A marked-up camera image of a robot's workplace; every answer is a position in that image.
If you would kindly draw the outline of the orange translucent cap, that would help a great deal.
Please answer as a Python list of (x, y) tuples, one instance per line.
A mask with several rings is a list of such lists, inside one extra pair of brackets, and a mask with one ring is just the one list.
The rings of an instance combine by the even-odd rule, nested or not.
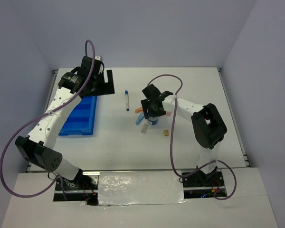
[(142, 107), (135, 109), (135, 113), (140, 113), (140, 112), (142, 112), (142, 111), (143, 111), (143, 108), (142, 108)]

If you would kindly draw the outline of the blue jar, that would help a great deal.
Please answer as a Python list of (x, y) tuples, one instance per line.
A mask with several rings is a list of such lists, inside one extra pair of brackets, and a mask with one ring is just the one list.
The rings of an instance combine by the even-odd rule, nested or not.
[(156, 125), (158, 123), (159, 117), (149, 117), (147, 123), (149, 125)]

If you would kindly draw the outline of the blue translucent cap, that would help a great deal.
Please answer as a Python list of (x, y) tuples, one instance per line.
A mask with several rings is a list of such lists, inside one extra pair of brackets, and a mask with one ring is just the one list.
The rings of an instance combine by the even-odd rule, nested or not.
[(140, 113), (135, 124), (136, 125), (139, 125), (142, 121), (144, 120), (144, 114), (143, 113)]

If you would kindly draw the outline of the blue white marker pen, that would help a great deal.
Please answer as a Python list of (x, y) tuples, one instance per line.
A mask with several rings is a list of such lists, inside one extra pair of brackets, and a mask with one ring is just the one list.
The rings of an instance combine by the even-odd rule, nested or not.
[(126, 102), (126, 110), (130, 111), (130, 105), (129, 105), (129, 93), (127, 90), (125, 90), (125, 102)]

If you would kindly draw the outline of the grey eraser block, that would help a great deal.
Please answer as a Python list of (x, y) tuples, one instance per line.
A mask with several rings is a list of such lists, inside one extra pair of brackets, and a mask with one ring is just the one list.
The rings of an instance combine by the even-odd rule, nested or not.
[(142, 127), (141, 132), (142, 132), (142, 133), (146, 133), (147, 128), (148, 128), (148, 124), (145, 123), (145, 124), (143, 125), (143, 127)]

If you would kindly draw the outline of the tan eraser block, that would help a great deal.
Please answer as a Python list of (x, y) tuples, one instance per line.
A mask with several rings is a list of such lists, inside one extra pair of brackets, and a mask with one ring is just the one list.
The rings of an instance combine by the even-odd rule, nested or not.
[(169, 136), (169, 130), (168, 130), (168, 129), (165, 129), (165, 130), (164, 130), (164, 135), (165, 135), (165, 136)]

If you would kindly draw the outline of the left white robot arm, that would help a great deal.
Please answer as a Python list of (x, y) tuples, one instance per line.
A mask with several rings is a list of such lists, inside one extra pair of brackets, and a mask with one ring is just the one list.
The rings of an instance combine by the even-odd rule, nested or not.
[(63, 158), (54, 150), (60, 130), (71, 112), (87, 96), (114, 94), (113, 73), (108, 70), (104, 80), (104, 63), (101, 56), (84, 56), (81, 65), (66, 72), (60, 79), (45, 117), (27, 136), (18, 136), (15, 145), (30, 163), (66, 180), (68, 186), (77, 190), (81, 187), (96, 187), (95, 182), (83, 171)]

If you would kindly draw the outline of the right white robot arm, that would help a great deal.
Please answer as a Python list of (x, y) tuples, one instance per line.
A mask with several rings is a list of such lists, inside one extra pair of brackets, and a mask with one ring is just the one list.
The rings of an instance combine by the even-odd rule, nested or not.
[[(174, 173), (181, 179), (194, 176), (202, 186), (208, 186), (217, 172), (217, 153), (212, 152), (215, 146), (224, 139), (227, 127), (216, 106), (212, 103), (200, 105), (177, 97), (170, 91), (160, 92), (154, 85), (146, 86), (142, 93), (145, 99), (141, 100), (144, 118), (150, 122), (173, 113), (170, 136), (170, 162)], [(173, 137), (176, 117), (179, 116), (192, 123), (197, 143), (204, 149), (200, 153), (196, 170), (181, 175), (177, 173), (173, 159)]]

